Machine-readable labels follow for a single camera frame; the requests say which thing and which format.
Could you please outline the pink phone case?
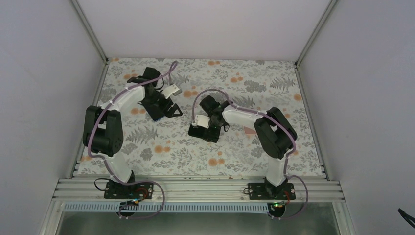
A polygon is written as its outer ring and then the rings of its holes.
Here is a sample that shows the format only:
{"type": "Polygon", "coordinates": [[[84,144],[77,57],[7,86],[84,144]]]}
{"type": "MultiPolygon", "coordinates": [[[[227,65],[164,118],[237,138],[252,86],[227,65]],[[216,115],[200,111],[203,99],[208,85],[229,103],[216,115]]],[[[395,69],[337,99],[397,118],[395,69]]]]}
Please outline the pink phone case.
{"type": "Polygon", "coordinates": [[[244,127],[243,129],[244,129],[245,135],[247,136],[256,135],[256,131],[251,128],[244,127]]]}

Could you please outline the black phone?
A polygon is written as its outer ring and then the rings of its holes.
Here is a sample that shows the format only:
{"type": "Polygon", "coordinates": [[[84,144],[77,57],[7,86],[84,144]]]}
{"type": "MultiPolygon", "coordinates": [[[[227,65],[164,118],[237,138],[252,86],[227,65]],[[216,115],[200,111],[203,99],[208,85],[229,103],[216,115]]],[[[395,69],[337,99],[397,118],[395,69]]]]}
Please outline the black phone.
{"type": "Polygon", "coordinates": [[[220,137],[221,127],[212,126],[204,128],[202,126],[190,125],[188,134],[191,137],[203,139],[206,142],[217,143],[220,137]]]}

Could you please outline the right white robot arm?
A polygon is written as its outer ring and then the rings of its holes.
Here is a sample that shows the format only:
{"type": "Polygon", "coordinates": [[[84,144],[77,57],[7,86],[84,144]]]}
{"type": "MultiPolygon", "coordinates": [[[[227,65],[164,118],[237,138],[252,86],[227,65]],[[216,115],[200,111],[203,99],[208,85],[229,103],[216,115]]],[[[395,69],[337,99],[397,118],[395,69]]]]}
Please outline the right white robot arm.
{"type": "Polygon", "coordinates": [[[269,195],[283,191],[288,183],[286,153],[295,149],[298,136],[282,111],[276,107],[266,112],[252,111],[233,102],[219,103],[210,95],[200,102],[200,106],[206,115],[194,116],[188,134],[216,143],[221,131],[231,124],[254,130],[261,148],[269,156],[265,190],[269,195]]]}

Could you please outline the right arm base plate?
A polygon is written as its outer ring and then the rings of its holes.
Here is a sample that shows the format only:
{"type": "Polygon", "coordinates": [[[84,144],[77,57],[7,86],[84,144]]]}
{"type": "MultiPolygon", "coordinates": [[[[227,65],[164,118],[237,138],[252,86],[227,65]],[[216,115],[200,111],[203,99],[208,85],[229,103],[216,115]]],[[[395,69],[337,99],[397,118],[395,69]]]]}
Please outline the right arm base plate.
{"type": "Polygon", "coordinates": [[[266,183],[248,183],[243,193],[249,196],[250,200],[295,200],[296,194],[292,183],[283,183],[280,186],[273,186],[266,183]]]}

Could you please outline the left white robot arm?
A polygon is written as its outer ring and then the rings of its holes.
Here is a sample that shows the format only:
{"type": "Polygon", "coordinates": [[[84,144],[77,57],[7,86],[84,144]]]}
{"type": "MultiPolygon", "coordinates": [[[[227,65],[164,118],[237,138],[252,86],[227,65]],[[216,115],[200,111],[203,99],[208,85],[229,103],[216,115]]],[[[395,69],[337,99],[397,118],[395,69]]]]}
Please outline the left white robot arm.
{"type": "Polygon", "coordinates": [[[129,78],[126,87],[115,97],[103,105],[91,105],[86,109],[83,144],[91,158],[103,160],[111,182],[123,187],[135,184],[134,173],[121,154],[123,112],[142,105],[152,121],[182,116],[180,107],[171,98],[181,89],[175,84],[157,86],[158,81],[165,82],[164,78],[169,77],[173,69],[161,74],[155,68],[147,67],[143,75],[129,78]]]}

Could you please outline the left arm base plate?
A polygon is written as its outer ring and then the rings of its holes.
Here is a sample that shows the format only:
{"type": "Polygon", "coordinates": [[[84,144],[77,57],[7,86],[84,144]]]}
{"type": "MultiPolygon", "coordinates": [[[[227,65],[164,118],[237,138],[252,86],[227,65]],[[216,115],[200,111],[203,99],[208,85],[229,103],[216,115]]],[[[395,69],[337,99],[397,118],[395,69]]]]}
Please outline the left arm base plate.
{"type": "Polygon", "coordinates": [[[154,184],[144,182],[132,186],[109,181],[106,184],[104,195],[105,199],[152,199],[154,184]]]}

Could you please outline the blue smartphone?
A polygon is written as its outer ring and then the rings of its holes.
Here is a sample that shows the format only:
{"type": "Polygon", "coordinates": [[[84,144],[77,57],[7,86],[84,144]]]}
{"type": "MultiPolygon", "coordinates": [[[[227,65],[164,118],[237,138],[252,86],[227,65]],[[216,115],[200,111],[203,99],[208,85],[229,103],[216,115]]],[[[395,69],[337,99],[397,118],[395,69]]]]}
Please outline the blue smartphone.
{"type": "Polygon", "coordinates": [[[170,99],[159,99],[157,101],[141,101],[142,105],[153,121],[158,121],[163,117],[168,117],[168,111],[173,102],[170,99]]]}

